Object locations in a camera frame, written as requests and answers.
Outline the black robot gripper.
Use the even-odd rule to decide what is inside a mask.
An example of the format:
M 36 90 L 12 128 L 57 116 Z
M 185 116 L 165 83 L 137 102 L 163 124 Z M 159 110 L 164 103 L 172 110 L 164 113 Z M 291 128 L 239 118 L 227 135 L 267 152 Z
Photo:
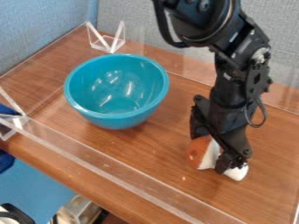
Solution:
M 239 154 L 239 156 L 227 152 L 219 154 L 215 164 L 217 174 L 248 173 L 247 159 L 252 157 L 252 150 L 245 128 L 256 108 L 252 101 L 239 107 L 225 108 L 212 99 L 199 94 L 193 96 L 189 119 L 191 139 L 211 135 L 225 151 Z

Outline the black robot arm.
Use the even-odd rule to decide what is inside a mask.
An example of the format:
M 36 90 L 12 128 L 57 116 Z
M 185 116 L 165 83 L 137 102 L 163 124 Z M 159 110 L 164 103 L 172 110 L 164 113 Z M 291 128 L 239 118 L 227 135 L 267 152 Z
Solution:
M 212 137 L 223 152 L 215 170 L 243 169 L 252 150 L 247 127 L 264 113 L 260 96 L 269 90 L 269 38 L 241 10 L 240 0 L 152 0 L 159 31 L 176 48 L 205 47 L 215 54 L 216 80 L 209 96 L 193 96 L 191 139 Z

